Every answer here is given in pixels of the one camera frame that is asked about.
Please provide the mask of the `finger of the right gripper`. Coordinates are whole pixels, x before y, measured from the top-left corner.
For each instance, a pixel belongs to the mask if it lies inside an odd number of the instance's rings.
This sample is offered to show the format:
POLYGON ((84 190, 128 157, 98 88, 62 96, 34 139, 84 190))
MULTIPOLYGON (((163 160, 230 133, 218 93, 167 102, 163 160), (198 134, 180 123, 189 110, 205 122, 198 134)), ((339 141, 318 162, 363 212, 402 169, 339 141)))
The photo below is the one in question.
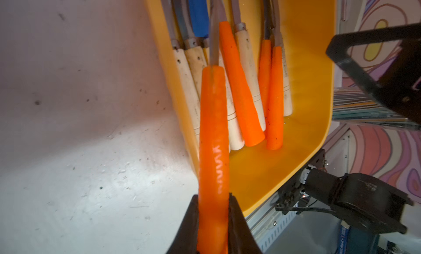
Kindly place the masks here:
POLYGON ((343 72, 343 88, 356 87, 376 103, 421 122, 421 25, 340 34, 327 56, 343 72))

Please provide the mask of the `yellow plastic tray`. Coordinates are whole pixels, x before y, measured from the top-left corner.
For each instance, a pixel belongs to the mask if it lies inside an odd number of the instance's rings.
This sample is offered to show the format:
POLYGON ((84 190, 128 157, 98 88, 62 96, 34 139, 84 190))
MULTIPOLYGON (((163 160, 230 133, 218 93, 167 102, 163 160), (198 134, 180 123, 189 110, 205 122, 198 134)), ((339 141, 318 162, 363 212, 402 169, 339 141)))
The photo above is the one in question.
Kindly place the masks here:
MULTIPOLYGON (((284 146, 266 142, 230 153, 230 191, 245 217, 269 199, 324 144, 331 125, 334 64, 325 52, 336 32, 337 0, 278 0, 293 114, 285 118, 284 146)), ((251 24, 255 62, 262 37, 261 0, 240 0, 242 19, 251 24)), ((198 144, 177 74, 160 0, 145 0, 166 84, 177 114, 190 168, 198 171, 198 144)))

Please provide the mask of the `blue blade wooden sickle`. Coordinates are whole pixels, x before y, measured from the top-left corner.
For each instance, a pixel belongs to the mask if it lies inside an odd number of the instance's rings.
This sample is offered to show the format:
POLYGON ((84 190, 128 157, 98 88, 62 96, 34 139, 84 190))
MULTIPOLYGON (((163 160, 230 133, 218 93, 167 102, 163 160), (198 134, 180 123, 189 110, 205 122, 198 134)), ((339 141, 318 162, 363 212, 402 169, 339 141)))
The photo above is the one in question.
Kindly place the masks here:
POLYGON ((195 36, 203 46, 205 60, 209 57, 209 15, 207 0, 188 0, 190 21, 195 36))

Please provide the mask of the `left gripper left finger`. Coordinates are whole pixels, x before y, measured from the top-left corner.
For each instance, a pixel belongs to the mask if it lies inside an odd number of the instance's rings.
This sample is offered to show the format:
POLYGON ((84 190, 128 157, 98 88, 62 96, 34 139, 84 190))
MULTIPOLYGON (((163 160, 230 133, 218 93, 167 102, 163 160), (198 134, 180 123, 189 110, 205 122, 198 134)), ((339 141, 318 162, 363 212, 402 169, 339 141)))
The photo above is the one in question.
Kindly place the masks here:
POLYGON ((198 195, 195 194, 166 254, 197 254, 198 217, 198 195))

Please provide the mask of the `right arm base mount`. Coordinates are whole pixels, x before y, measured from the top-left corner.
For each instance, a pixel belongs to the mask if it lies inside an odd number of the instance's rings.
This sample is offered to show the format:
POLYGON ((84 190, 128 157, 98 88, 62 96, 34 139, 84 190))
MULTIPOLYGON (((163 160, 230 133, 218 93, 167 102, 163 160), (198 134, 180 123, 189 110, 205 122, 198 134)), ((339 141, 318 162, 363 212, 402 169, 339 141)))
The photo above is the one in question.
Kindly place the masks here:
POLYGON ((361 173, 329 174, 320 149, 279 190, 275 210, 328 213, 351 227, 373 234, 406 234, 401 223, 406 205, 414 202, 401 190, 361 173))

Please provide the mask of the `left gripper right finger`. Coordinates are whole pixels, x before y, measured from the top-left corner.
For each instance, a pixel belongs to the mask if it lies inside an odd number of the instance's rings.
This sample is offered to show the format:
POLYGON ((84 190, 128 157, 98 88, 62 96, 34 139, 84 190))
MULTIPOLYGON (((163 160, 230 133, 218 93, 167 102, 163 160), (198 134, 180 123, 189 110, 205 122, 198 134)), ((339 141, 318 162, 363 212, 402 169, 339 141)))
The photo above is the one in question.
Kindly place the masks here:
POLYGON ((232 194, 229 198, 228 254, 262 254, 232 194))

